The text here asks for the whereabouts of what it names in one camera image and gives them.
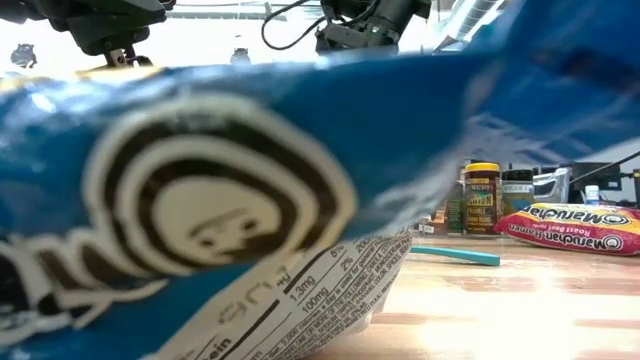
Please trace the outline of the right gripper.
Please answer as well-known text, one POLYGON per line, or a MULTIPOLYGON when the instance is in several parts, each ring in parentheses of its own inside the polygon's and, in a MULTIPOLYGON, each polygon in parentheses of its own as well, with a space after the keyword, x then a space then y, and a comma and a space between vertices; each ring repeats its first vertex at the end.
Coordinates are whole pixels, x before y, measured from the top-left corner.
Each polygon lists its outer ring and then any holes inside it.
POLYGON ((324 15, 344 26, 381 24, 405 30, 413 16, 428 19, 431 0, 321 0, 324 15))

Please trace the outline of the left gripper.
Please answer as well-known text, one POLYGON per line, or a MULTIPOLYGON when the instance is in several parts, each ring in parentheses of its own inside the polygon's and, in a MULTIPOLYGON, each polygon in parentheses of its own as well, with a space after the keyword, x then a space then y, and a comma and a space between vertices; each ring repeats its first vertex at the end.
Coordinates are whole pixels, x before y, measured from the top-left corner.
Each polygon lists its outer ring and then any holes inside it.
POLYGON ((146 40, 168 9, 159 0, 37 0, 37 11, 85 54, 101 55, 146 40))

